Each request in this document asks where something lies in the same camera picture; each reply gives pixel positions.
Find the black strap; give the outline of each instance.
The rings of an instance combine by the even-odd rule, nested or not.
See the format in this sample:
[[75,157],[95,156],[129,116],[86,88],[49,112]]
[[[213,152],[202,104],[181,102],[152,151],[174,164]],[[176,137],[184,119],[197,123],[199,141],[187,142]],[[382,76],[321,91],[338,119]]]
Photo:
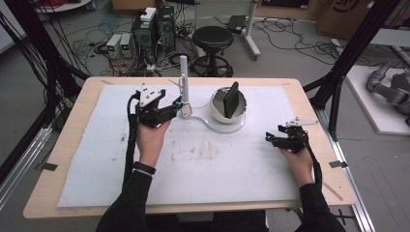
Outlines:
[[139,161],[136,161],[136,162],[133,164],[133,168],[134,168],[134,169],[137,169],[137,170],[144,171],[144,172],[149,173],[149,174],[151,174],[151,175],[154,175],[154,174],[155,174],[155,171],[157,170],[157,169],[155,169],[154,167],[148,166],[147,164],[141,163],[141,162],[139,162]]

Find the white surface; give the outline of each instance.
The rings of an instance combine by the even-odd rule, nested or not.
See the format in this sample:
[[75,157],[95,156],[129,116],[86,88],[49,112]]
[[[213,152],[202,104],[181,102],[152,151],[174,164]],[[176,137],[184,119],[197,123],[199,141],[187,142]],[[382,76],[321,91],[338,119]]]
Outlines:
[[[179,96],[165,88],[160,107]],[[223,86],[190,87],[192,107],[205,105]],[[59,207],[109,206],[120,193],[128,140],[126,105],[141,86],[105,85],[73,157]],[[231,134],[198,120],[173,119],[165,135],[148,202],[190,204],[294,200],[299,191],[288,163],[265,132],[295,118],[281,87],[240,86],[248,101],[244,127]]]
[[[365,110],[368,119],[378,133],[410,135],[410,128],[404,120],[407,116],[398,113],[395,108],[386,102],[382,96],[370,93],[366,89],[368,77],[378,68],[353,66],[347,75],[350,86]],[[403,73],[401,69],[389,69],[382,84],[390,87],[392,77],[396,73]]]
[[410,46],[410,31],[380,29],[371,44]]
[[[25,37],[24,30],[21,28],[20,24],[18,24],[15,16],[12,14],[4,0],[0,0],[0,11],[3,13],[6,19],[9,20],[9,22],[17,30],[17,32]],[[11,47],[13,44],[15,43],[13,42],[12,38],[9,36],[9,34],[7,34],[4,28],[0,26],[0,54]]]

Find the floor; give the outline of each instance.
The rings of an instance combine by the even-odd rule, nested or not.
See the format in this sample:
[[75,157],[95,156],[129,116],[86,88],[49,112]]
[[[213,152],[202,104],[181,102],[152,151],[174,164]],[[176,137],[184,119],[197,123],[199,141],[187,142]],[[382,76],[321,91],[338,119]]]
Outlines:
[[[130,30],[132,21],[131,14],[114,12],[109,4],[93,13],[77,9],[69,13],[61,13],[58,18],[70,43],[76,40],[99,42],[105,38],[106,31],[96,30],[99,28],[98,25],[110,28],[119,25],[117,31],[127,31]],[[209,20],[209,24],[223,26],[215,18],[206,20]],[[219,20],[227,22],[228,19],[219,17]],[[265,24],[269,28],[275,27],[275,32],[267,29],[262,31],[260,30],[262,24],[255,23],[252,37],[262,52],[262,56],[256,61],[253,61],[253,57],[249,54],[245,41],[241,37],[235,37],[234,44],[225,50],[223,56],[234,68],[233,76],[292,77],[299,79],[302,85],[324,76],[335,62],[333,56],[319,55],[313,49],[298,51],[287,48],[294,48],[301,39],[301,36],[295,34],[302,35],[304,44],[327,44],[330,38],[316,35],[315,24],[309,21],[293,21],[291,23],[293,23],[294,33],[283,32],[282,25],[289,25],[289,23],[289,21],[277,23],[279,27]],[[52,35],[49,24],[45,23],[44,27],[50,31],[50,36],[57,44],[58,41],[56,36]],[[193,56],[193,53],[186,51],[180,44],[177,48]],[[402,63],[399,63],[387,47],[370,45],[357,65],[376,65],[387,59],[394,61],[393,63],[399,68],[402,67]],[[87,68],[94,76],[111,75],[106,73],[106,59],[92,52],[87,59]],[[161,74],[178,76],[179,70],[170,69]],[[44,90],[15,46],[0,55],[0,89],[2,109],[0,111],[0,163],[3,163],[44,108]],[[313,94],[314,91],[307,93],[309,97]],[[337,137],[375,231],[408,231],[410,228],[409,137],[376,133],[347,83],[342,86]],[[13,195],[4,206],[0,207],[2,231],[56,231],[56,228],[58,231],[95,230],[100,217],[31,220],[22,215],[31,191],[41,174],[35,166],[46,158],[57,138],[58,132],[55,130]],[[345,216],[353,216],[350,207],[340,209]],[[336,215],[340,214],[339,208],[332,208],[332,212]],[[181,215],[181,217],[185,220],[206,219],[209,214]],[[344,220],[347,231],[360,231],[354,219]],[[269,210],[268,221],[271,231],[293,231],[300,224],[297,214],[286,210]]]

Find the electronic equipment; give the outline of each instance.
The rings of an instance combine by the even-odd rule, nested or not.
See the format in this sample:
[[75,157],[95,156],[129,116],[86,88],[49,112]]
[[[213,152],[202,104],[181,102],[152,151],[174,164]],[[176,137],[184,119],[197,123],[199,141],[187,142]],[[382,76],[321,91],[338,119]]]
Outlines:
[[153,17],[157,13],[157,9],[155,8],[147,8],[145,9],[145,14],[143,14],[140,19],[141,21],[152,21]]
[[114,34],[108,43],[106,43],[106,48],[111,59],[119,59],[121,57],[121,37],[122,35]]
[[245,15],[233,15],[229,19],[227,29],[235,34],[241,34],[242,28],[245,26],[247,17]]
[[150,21],[141,20],[137,17],[132,25],[132,37],[135,42],[135,49],[138,55],[138,61],[142,64],[152,65],[157,62],[155,48],[158,42],[158,23],[157,14],[152,17],[146,17],[148,14],[142,14],[144,20],[151,18]]
[[158,28],[160,33],[160,45],[164,51],[175,50],[174,37],[174,7],[164,6],[158,8]]
[[125,58],[132,58],[135,54],[135,44],[130,33],[124,33],[121,37],[121,51]]

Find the chair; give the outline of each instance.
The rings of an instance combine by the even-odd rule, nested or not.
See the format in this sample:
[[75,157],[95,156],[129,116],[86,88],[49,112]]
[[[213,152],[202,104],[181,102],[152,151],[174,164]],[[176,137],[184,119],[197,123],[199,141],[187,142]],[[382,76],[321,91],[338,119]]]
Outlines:
[[202,48],[205,56],[196,59],[190,66],[190,71],[198,76],[231,77],[233,69],[229,63],[217,53],[231,46],[233,43],[232,33],[218,26],[204,26],[192,35],[193,43]]

